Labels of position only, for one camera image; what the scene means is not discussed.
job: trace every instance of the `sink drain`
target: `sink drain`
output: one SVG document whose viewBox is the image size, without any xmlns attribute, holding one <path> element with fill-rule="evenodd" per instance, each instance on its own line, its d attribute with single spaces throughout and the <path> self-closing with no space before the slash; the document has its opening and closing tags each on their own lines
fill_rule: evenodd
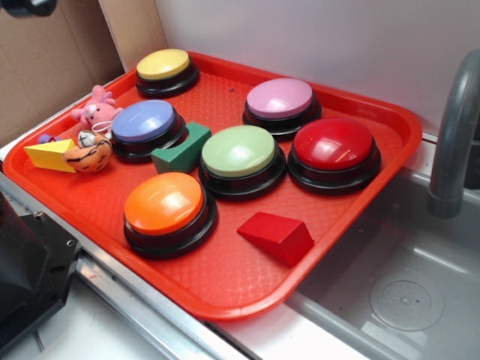
<svg viewBox="0 0 480 360">
<path fill-rule="evenodd" d="M 440 291 L 412 271 L 381 277 L 370 291 L 370 304 L 385 324 L 408 332 L 432 326 L 443 313 Z"/>
</svg>

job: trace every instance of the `yellow wedge block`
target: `yellow wedge block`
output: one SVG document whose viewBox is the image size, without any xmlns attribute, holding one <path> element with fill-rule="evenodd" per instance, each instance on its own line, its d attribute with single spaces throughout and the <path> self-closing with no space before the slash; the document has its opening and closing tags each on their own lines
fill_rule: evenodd
<svg viewBox="0 0 480 360">
<path fill-rule="evenodd" d="M 36 167 L 75 173 L 75 169 L 62 160 L 62 154 L 75 146 L 72 139 L 26 146 L 24 149 Z"/>
</svg>

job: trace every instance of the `orange button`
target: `orange button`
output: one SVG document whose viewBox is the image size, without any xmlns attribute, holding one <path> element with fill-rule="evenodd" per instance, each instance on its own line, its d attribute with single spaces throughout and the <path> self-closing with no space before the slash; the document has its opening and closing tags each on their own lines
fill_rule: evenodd
<svg viewBox="0 0 480 360">
<path fill-rule="evenodd" d="M 185 227 L 202 207 L 203 191 L 195 178 L 182 172 L 166 172 L 133 189 L 124 215 L 138 233 L 160 236 Z"/>
</svg>

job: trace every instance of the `pink button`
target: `pink button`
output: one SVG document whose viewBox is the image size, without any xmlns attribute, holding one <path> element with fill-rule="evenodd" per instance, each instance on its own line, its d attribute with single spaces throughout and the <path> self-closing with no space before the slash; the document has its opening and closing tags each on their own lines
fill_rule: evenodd
<svg viewBox="0 0 480 360">
<path fill-rule="evenodd" d="M 290 78 L 265 81 L 250 90 L 250 111 L 265 119 L 285 119 L 305 111 L 314 93 L 304 81 Z"/>
<path fill-rule="evenodd" d="M 371 132 L 349 118 L 325 118 L 305 125 L 295 136 L 297 158 L 317 170 L 345 170 L 370 154 Z"/>
</svg>

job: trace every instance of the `white wall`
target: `white wall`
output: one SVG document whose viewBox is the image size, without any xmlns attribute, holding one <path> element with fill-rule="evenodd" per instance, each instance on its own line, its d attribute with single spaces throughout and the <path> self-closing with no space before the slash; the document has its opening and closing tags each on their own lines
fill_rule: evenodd
<svg viewBox="0 0 480 360">
<path fill-rule="evenodd" d="M 479 0 L 155 0 L 169 47 L 401 105 L 438 134 Z"/>
</svg>

